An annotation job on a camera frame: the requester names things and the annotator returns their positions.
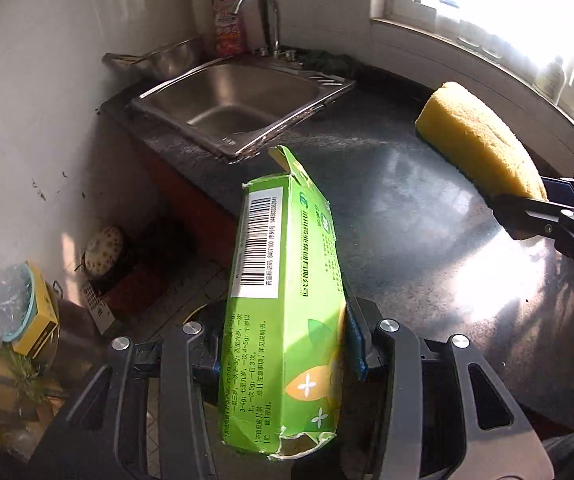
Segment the stainless steel sink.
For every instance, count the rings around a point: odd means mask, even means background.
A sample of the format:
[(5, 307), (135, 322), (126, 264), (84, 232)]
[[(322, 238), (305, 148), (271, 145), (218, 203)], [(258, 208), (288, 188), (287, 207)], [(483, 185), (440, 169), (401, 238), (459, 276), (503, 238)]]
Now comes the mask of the stainless steel sink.
[(235, 160), (253, 154), (354, 86), (348, 78), (235, 56), (162, 82), (136, 96), (130, 106), (213, 154)]

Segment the rice cooker with floral lid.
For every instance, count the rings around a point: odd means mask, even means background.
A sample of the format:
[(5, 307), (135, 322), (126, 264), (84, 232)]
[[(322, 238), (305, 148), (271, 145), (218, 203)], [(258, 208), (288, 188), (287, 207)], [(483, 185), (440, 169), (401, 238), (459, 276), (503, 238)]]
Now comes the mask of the rice cooker with floral lid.
[(106, 226), (88, 241), (83, 254), (84, 271), (89, 278), (103, 278), (121, 257), (124, 240), (117, 226)]

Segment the white power strip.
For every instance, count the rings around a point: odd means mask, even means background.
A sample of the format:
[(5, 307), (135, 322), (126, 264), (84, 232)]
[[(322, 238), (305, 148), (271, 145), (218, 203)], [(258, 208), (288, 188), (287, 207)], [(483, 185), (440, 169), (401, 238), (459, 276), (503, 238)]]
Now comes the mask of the white power strip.
[(112, 327), (116, 322), (116, 318), (108, 304), (96, 294), (92, 284), (89, 282), (85, 282), (82, 285), (82, 294), (86, 301), (87, 310), (96, 325), (96, 329), (101, 335), (107, 335), (112, 331)]

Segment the yellow cardboard box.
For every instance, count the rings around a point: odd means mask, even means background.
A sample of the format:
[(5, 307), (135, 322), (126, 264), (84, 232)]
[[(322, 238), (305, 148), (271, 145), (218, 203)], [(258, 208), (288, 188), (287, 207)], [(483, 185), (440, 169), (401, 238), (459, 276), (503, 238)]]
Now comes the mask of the yellow cardboard box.
[(32, 262), (27, 261), (26, 265), (32, 286), (29, 321), (24, 324), (20, 336), (11, 341), (11, 347), (22, 356), (35, 358), (59, 326), (59, 320), (42, 272)]

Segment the chrome faucet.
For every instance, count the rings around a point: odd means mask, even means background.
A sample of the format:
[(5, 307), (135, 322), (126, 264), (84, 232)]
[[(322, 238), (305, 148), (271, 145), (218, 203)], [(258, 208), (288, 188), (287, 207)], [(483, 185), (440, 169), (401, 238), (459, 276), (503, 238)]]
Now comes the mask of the chrome faucet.
[[(233, 16), (238, 16), (241, 8), (248, 0), (237, 0), (232, 10)], [(273, 58), (279, 58), (280, 50), (280, 11), (277, 0), (259, 0), (259, 18), (266, 32), (268, 43), (267, 51)]]

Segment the dark green rag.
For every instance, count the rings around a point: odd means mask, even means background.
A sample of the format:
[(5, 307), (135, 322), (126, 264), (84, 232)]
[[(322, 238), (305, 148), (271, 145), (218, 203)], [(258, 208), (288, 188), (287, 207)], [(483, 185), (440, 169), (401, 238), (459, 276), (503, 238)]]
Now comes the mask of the dark green rag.
[(298, 62), (304, 70), (344, 78), (354, 78), (363, 69), (363, 64), (349, 55), (335, 55), (324, 50), (301, 51)]

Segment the green cardboard box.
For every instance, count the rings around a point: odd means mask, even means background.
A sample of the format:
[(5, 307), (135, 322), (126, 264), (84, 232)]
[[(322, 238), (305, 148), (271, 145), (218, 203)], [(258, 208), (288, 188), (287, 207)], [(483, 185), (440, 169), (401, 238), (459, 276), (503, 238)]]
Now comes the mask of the green cardboard box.
[(340, 416), (345, 294), (328, 200), (285, 145), (244, 185), (221, 353), (224, 444), (297, 460)]

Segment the metal bowl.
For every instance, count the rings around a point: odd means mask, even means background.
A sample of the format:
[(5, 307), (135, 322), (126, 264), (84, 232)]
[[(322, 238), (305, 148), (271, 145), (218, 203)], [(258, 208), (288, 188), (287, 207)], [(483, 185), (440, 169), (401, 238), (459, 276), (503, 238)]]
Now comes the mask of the metal bowl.
[(173, 79), (200, 64), (203, 40), (200, 37), (166, 44), (146, 54), (106, 53), (104, 65), (126, 74), (138, 74), (156, 81)]

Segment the red dish soap bottle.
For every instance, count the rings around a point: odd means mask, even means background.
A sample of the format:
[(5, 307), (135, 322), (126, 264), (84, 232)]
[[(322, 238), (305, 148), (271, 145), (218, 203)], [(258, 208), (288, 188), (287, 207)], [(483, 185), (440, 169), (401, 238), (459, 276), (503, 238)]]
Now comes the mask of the red dish soap bottle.
[(241, 54), (244, 46), (244, 31), (235, 14), (236, 0), (216, 0), (214, 3), (215, 52), (220, 58)]

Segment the white detergent bottle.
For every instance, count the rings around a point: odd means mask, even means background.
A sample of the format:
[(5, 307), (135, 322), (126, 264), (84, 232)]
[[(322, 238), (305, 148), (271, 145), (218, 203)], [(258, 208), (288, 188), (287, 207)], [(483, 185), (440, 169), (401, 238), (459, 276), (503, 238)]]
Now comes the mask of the white detergent bottle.
[(555, 58), (545, 67), (538, 71), (534, 79), (534, 86), (539, 92), (549, 99), (552, 104), (557, 104), (561, 93), (567, 83), (567, 74), (564, 70), (562, 58)]

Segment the yellow sponge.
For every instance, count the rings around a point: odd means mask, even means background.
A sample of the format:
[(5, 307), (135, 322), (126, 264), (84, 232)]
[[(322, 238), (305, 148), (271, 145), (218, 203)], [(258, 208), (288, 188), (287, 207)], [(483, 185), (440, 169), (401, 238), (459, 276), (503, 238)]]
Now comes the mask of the yellow sponge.
[(505, 195), (548, 200), (540, 173), (515, 133), (461, 84), (447, 81), (433, 92), (415, 127), (474, 185), (489, 207)]

